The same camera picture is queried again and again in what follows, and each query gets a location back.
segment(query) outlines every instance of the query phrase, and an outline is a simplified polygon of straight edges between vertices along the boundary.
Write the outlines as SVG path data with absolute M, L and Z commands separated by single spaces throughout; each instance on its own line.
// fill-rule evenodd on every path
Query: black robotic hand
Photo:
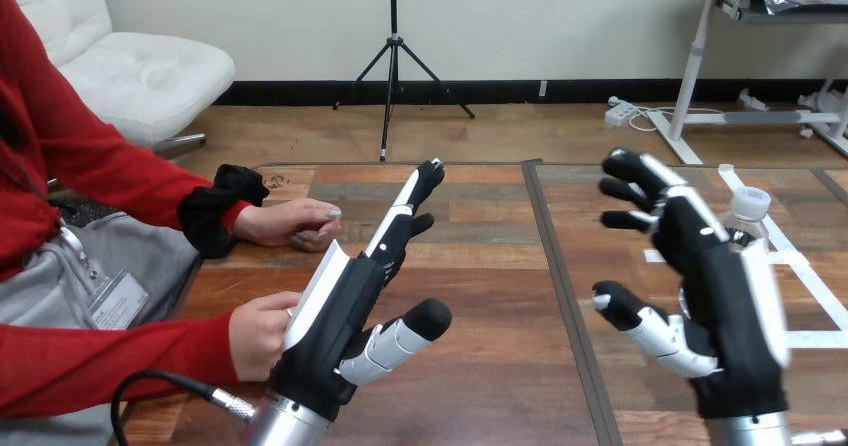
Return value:
M 431 298 L 363 331 L 380 292 L 400 269 L 409 240 L 433 225 L 432 215 L 414 214 L 443 179 L 440 161 L 425 162 L 358 257 L 348 257 L 338 243 L 330 246 L 293 313 L 286 349 L 271 371 L 268 386 L 274 395 L 334 421 L 358 386 L 388 374 L 448 329 L 450 310 Z
M 766 248 L 741 252 L 688 183 L 649 155 L 614 149 L 601 191 L 639 211 L 607 211 L 602 223 L 635 229 L 682 276 L 691 319 L 643 303 L 623 286 L 594 286 L 596 309 L 658 362 L 686 377 L 704 419 L 757 417 L 788 409 L 786 319 Z

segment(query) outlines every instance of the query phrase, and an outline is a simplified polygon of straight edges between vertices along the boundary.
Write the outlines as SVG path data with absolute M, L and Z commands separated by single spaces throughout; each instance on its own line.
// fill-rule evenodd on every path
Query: power strip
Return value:
M 627 101 L 620 101 L 607 111 L 607 114 L 604 115 L 604 121 L 611 126 L 623 126 L 637 114 L 639 114 L 639 108 Z

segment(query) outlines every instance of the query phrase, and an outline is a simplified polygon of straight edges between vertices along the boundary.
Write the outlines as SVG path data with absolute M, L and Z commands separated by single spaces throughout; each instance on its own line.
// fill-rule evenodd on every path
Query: bottle cap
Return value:
M 733 195 L 733 215 L 739 219 L 759 221 L 766 217 L 771 206 L 771 196 L 762 189 L 743 186 Z

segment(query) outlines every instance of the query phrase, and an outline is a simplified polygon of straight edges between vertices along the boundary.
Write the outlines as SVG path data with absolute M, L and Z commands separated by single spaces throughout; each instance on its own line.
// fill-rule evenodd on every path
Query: black cable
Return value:
M 206 401 L 212 401 L 212 395 L 217 389 L 215 386 L 201 383 L 200 381 L 196 381 L 186 376 L 155 369 L 146 369 L 128 376 L 127 379 L 118 385 L 118 389 L 116 389 L 115 394 L 112 395 L 110 417 L 112 420 L 112 430 L 115 432 L 115 439 L 118 441 L 118 446 L 128 446 L 127 438 L 124 435 L 124 426 L 121 424 L 121 397 L 123 397 L 124 391 L 126 391 L 132 383 L 141 379 L 159 379 L 161 381 L 167 381 L 174 386 L 180 387 L 190 393 L 194 393 L 202 397 Z

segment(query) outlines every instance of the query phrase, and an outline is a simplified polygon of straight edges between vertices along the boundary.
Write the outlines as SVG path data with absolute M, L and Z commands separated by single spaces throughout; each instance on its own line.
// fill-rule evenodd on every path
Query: woman's arm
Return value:
M 230 316 L 167 321 L 129 331 L 0 325 L 0 418 L 53 416 L 108 403 L 118 384 L 142 369 L 235 384 Z M 141 381 L 125 399 L 174 390 L 162 381 Z
M 47 171 L 63 184 L 156 226 L 180 229 L 177 205 L 205 179 L 127 142 L 82 102 L 47 57 L 15 0 L 0 0 L 0 65 L 17 85 Z M 241 202 L 224 215 L 230 229 Z

